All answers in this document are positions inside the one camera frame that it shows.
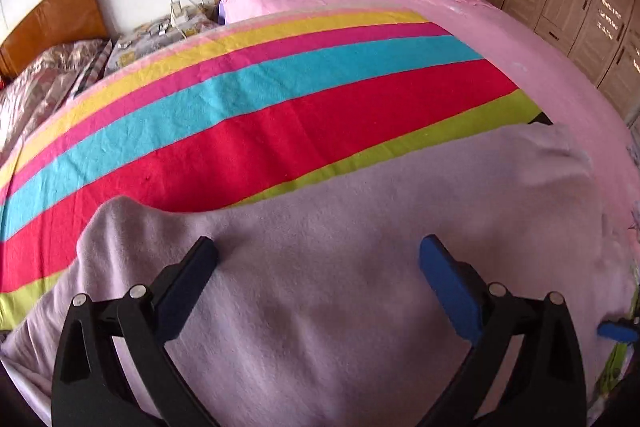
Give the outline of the plaid checkered cloth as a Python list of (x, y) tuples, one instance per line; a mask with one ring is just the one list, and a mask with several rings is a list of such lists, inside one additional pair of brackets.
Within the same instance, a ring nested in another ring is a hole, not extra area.
[(104, 74), (106, 63), (113, 49), (113, 41), (106, 40), (102, 48), (76, 78), (68, 92), (68, 99), (73, 100), (97, 83)]

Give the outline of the flat wooden headboard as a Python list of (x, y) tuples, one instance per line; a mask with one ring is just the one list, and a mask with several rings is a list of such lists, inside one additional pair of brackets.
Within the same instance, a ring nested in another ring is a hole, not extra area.
[(2, 40), (1, 76), (14, 80), (51, 46), (109, 35), (98, 0), (42, 0)]

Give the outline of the rainbow striped bed sheet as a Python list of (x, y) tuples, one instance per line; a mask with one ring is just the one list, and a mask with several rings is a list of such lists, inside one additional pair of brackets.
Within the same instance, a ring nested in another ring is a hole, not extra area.
[(1, 169), (1, 326), (125, 195), (197, 212), (276, 196), (544, 112), (487, 58), (405, 9), (261, 17), (99, 81)]

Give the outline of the lilac pants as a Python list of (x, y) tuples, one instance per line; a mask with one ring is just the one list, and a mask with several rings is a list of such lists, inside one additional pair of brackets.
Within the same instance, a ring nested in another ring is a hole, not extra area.
[(103, 204), (58, 283), (3, 343), (28, 401), (50, 404), (73, 297), (122, 297), (202, 236), (221, 262), (168, 352), (226, 426), (412, 426), (465, 354), (418, 265), (436, 235), (513, 294), (559, 291), (588, 381), (596, 328), (634, 292), (625, 231), (563, 126), (520, 124), (448, 142), (255, 204), (170, 213)]

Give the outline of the nightstand with floral cloth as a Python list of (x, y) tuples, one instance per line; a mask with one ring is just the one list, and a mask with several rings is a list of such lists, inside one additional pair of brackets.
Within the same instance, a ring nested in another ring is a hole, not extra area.
[(172, 15), (152, 20), (116, 40), (106, 62), (104, 75), (111, 75), (142, 57), (216, 26), (216, 23), (193, 6), (183, 9), (178, 20)]

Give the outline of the white power strip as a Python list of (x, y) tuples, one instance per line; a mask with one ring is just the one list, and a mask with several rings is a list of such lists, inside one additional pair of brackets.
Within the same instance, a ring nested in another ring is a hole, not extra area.
[(189, 11), (181, 5), (180, 1), (173, 1), (170, 4), (170, 16), (175, 26), (185, 24), (190, 20)]

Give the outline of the pink bed sheet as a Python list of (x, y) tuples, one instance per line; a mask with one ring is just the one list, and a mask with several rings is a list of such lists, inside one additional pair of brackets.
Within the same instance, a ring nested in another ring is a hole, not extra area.
[(639, 250), (639, 170), (628, 153), (631, 134), (613, 107), (559, 51), (483, 0), (229, 0), (215, 40), (298, 13), (340, 9), (410, 10), (487, 58), (555, 124), (565, 124), (589, 155), (606, 211)]

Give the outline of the floral pink crumpled quilt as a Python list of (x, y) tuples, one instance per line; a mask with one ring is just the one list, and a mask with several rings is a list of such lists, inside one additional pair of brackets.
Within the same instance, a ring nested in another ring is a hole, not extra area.
[(70, 103), (68, 92), (108, 39), (51, 46), (1, 91), (1, 164), (51, 115)]

